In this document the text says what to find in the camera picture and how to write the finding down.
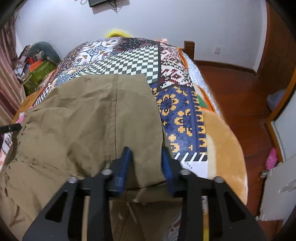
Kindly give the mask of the white cabinet with pink stickers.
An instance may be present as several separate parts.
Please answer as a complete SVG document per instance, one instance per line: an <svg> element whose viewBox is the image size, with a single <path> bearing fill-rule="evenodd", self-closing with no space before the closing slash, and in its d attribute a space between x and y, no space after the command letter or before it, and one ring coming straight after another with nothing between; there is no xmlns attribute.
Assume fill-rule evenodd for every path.
<svg viewBox="0 0 296 241"><path fill-rule="evenodd" d="M266 126L278 164L266 174L258 219L285 220L295 207L295 73Z"/></svg>

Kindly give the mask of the olive khaki pants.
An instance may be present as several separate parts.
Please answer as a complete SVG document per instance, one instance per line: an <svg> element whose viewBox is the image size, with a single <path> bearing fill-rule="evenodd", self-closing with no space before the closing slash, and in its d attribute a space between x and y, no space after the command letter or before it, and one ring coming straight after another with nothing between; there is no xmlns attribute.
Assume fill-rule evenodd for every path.
<svg viewBox="0 0 296 241"><path fill-rule="evenodd" d="M161 149L169 141L144 75L85 75L55 87L25 112L1 170L1 218L21 240L72 176L95 176L133 152L126 190L111 205L115 240L161 240L181 204L167 191Z"/></svg>

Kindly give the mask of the colourful patchwork bedspread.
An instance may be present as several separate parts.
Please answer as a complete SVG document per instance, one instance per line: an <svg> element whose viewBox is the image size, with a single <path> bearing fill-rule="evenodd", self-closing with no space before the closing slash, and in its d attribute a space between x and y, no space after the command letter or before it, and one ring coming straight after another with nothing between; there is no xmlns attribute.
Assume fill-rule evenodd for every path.
<svg viewBox="0 0 296 241"><path fill-rule="evenodd" d="M58 65L34 106L57 86L85 75L144 75L156 100L162 126L174 157L192 170L206 162L207 140L202 107L180 49L143 38L113 37L87 41ZM161 240L178 234L175 217Z"/></svg>

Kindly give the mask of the pink plush toy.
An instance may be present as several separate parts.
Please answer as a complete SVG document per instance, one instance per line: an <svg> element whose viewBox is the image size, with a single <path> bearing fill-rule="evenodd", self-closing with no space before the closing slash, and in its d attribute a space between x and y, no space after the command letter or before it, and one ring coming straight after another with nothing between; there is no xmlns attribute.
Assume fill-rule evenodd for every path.
<svg viewBox="0 0 296 241"><path fill-rule="evenodd" d="M266 170L269 171L273 169L276 166L277 162L278 162L278 157L277 157L276 149L272 148L265 161Z"/></svg>

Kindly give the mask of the striped red curtain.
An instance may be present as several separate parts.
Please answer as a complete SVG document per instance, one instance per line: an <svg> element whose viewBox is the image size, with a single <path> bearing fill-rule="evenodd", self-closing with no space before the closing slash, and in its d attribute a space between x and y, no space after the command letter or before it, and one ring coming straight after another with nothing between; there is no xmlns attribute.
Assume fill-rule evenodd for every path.
<svg viewBox="0 0 296 241"><path fill-rule="evenodd" d="M1 65L0 65L0 117L1 125L11 123L20 105L25 99L23 85L14 72L18 57L16 54L16 31L14 16L1 29Z"/></svg>

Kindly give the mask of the wooden bed post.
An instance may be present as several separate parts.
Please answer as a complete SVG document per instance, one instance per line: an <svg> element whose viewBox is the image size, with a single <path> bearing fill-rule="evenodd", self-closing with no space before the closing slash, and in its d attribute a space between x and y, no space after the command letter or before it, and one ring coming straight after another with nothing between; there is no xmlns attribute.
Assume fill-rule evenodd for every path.
<svg viewBox="0 0 296 241"><path fill-rule="evenodd" d="M193 41L184 41L183 52L186 53L191 60L194 60L195 42L193 42Z"/></svg>

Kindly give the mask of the pile of clothes and bags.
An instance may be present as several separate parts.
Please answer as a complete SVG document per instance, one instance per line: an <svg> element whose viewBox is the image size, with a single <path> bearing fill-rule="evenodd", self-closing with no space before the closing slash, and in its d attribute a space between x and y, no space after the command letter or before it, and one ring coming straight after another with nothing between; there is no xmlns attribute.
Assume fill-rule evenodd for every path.
<svg viewBox="0 0 296 241"><path fill-rule="evenodd" d="M27 45L19 55L14 69L26 96L35 92L60 62L61 58L48 42Z"/></svg>

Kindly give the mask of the brown cardboard box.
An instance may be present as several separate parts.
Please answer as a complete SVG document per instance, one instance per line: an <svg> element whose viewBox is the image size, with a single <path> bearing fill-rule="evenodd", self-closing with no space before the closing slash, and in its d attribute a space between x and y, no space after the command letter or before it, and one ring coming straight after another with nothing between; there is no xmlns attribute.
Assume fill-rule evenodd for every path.
<svg viewBox="0 0 296 241"><path fill-rule="evenodd" d="M20 105L20 108L17 110L15 116L13 117L11 123L16 123L16 121L19 119L20 113L25 112L27 109L34 105L42 90L43 89L39 89L25 98L23 103Z"/></svg>

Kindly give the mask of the yellow plush pillow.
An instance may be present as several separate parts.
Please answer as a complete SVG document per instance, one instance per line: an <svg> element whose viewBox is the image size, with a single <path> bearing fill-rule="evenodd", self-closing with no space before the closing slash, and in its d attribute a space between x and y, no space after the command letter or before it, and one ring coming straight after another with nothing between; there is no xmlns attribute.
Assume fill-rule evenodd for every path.
<svg viewBox="0 0 296 241"><path fill-rule="evenodd" d="M108 32L105 36L106 38L113 38L113 37L124 37L124 38L131 38L131 35L122 31L122 30L112 30Z"/></svg>

